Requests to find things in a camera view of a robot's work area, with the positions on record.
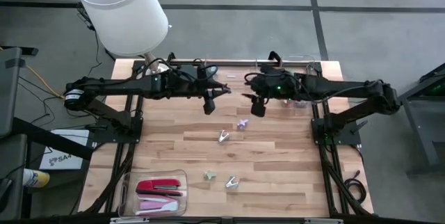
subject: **gray floor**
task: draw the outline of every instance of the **gray floor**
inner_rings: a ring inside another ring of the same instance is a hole
[[[160,0],[164,4],[310,5],[309,0]],[[444,0],[318,0],[321,6],[444,7]],[[276,50],[288,58],[310,54],[320,59],[310,12],[240,10],[167,10],[172,28],[155,50],[178,58],[266,58]],[[347,80],[383,79],[399,94],[424,73],[445,61],[443,14],[321,13],[330,60],[340,61]],[[40,49],[26,62],[57,91],[86,75],[95,64],[95,37],[70,9],[0,8],[0,44]],[[93,75],[110,77],[113,61],[101,48],[103,64]],[[38,83],[28,71],[22,76]],[[41,98],[48,97],[31,88]],[[56,120],[47,129],[92,122],[72,119],[58,100],[49,101]],[[33,120],[42,104],[19,90],[16,115]],[[392,116],[372,115],[362,128],[366,176],[375,212],[381,216],[445,222],[445,179],[408,178],[420,166],[420,151],[404,110]],[[35,197],[33,215],[66,214],[80,184]],[[63,192],[63,204],[60,192]]]

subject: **white paper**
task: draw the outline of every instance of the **white paper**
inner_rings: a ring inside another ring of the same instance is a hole
[[[57,129],[52,130],[51,133],[61,135],[71,141],[86,145],[90,132],[88,130]],[[74,170],[81,168],[82,158],[55,150],[54,148],[51,148],[51,150],[53,151],[52,153],[43,155],[40,170]],[[49,148],[46,147],[44,152],[50,152]]]

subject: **white lamp shade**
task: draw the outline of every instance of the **white lamp shade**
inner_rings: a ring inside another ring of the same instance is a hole
[[[81,0],[102,44],[121,56],[145,54],[168,32],[158,0]]]

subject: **wooden tabletop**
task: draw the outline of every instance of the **wooden tabletop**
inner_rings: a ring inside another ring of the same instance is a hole
[[[117,59],[112,79],[130,76],[133,61]],[[324,77],[343,80],[339,62],[321,63]],[[241,93],[251,93],[243,77],[253,71],[253,67],[220,67],[217,80],[228,83],[232,94],[215,99],[216,110],[211,115],[204,114],[202,99],[145,99],[144,127],[132,171],[184,170],[188,180],[185,216],[329,216],[320,156],[309,124],[311,106],[283,108],[280,101],[272,99],[264,118],[250,115],[250,100]],[[120,111],[125,100],[125,96],[110,96],[106,103]],[[332,98],[329,106],[331,112],[341,112],[349,104],[346,98]],[[236,130],[241,119],[249,119],[245,131]],[[230,140],[219,143],[223,129],[229,132]],[[79,211],[87,209],[108,184],[115,150],[116,144],[110,143],[93,154]],[[338,152],[344,179],[360,170],[358,179],[367,190],[357,151],[339,146]],[[208,170],[217,174],[212,181],[204,179]],[[239,180],[237,189],[226,189],[230,175]],[[340,209],[336,186],[333,191]],[[369,194],[363,206],[373,212]]]

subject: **red stapler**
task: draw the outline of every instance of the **red stapler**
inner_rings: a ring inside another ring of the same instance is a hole
[[[136,193],[152,195],[182,196],[176,191],[181,186],[178,179],[150,179],[141,181],[136,187]]]

